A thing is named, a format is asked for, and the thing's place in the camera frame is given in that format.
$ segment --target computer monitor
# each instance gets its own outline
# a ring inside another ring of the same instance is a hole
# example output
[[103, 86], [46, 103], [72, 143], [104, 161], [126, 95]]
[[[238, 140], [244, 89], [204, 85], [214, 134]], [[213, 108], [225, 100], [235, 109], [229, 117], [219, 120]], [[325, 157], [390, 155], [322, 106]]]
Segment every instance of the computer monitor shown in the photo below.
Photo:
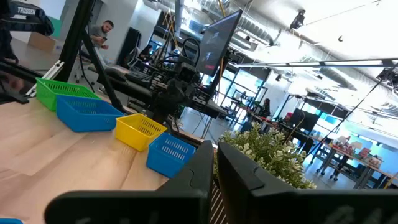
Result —
[[200, 42], [199, 72], [215, 75], [241, 16], [242, 10], [239, 10], [207, 28]]
[[313, 127], [317, 124], [318, 119], [318, 115], [311, 114], [307, 111], [296, 108], [293, 112], [290, 122], [295, 125], [300, 124], [298, 129], [303, 128], [307, 131], [312, 131]]

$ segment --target blue basket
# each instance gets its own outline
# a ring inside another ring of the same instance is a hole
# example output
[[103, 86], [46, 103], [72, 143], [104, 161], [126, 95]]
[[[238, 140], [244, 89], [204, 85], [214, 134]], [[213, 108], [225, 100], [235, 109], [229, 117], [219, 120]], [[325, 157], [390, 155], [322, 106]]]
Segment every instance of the blue basket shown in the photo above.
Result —
[[72, 131], [85, 132], [113, 130], [124, 115], [103, 100], [57, 95], [57, 116]]
[[194, 152], [195, 147], [163, 133], [149, 145], [147, 167], [173, 178]]

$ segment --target potted plant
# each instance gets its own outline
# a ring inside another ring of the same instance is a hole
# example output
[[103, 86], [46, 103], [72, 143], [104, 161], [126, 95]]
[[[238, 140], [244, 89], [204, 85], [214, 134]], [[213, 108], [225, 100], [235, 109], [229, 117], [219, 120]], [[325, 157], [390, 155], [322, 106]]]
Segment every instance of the potted plant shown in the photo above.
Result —
[[295, 153], [293, 143], [290, 141], [285, 143], [285, 135], [276, 129], [270, 129], [267, 134], [259, 134], [261, 125], [253, 122], [252, 126], [252, 130], [243, 133], [236, 131], [234, 135], [231, 131], [227, 131], [219, 141], [234, 146], [270, 174], [297, 189], [316, 188], [312, 181], [304, 178], [305, 152]]

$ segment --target dark hair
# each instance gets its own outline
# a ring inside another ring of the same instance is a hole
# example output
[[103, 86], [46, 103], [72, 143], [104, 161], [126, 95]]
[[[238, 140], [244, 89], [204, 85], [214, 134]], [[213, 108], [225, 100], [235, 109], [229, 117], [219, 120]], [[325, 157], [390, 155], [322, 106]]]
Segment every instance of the dark hair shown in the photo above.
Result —
[[112, 21], [107, 20], [107, 21], [105, 21], [105, 22], [107, 22], [108, 24], [110, 24], [110, 25], [114, 28], [114, 25], [113, 25], [113, 22], [112, 22]]
[[149, 51], [149, 49], [151, 49], [152, 48], [152, 46], [151, 46], [151, 44], [149, 44], [149, 45], [147, 45], [145, 48], [144, 48], [144, 50], [142, 50], [142, 52], [140, 53], [140, 55], [149, 55], [150, 54], [150, 51]]

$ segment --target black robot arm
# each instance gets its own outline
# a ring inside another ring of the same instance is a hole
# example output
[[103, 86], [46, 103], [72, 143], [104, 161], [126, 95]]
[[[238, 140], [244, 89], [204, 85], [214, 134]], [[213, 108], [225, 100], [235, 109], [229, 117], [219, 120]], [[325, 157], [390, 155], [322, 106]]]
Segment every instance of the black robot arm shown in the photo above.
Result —
[[[20, 19], [14, 16], [26, 16]], [[54, 33], [54, 27], [43, 9], [23, 2], [0, 1], [0, 58], [13, 59], [18, 63], [11, 47], [10, 31], [38, 32], [43, 35]]]
[[[8, 31], [38, 32], [43, 35], [54, 33], [54, 27], [43, 9], [32, 4], [17, 1], [6, 0], [2, 4], [5, 4], [3, 12], [0, 14], [0, 27], [2, 29]], [[26, 16], [26, 19], [14, 16]]]

